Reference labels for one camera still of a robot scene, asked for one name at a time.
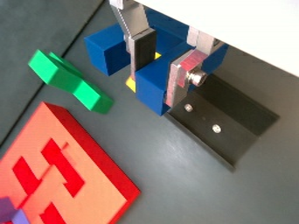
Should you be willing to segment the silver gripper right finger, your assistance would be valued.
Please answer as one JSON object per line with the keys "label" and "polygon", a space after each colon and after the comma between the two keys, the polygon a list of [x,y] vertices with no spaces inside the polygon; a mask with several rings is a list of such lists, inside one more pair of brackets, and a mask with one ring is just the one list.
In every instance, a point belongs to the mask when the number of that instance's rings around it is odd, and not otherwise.
{"label": "silver gripper right finger", "polygon": [[171,64],[164,103],[173,108],[187,96],[190,85],[199,87],[209,73],[203,71],[202,64],[214,53],[221,51],[225,42],[209,33],[190,27],[187,44],[194,49],[187,51]]}

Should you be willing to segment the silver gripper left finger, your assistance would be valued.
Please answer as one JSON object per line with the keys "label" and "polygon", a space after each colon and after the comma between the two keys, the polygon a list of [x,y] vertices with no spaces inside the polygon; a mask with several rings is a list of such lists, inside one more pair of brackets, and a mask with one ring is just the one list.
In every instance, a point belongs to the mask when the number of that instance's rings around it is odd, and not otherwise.
{"label": "silver gripper left finger", "polygon": [[135,0],[108,0],[120,24],[131,55],[131,77],[155,60],[156,31],[150,27],[146,8]]}

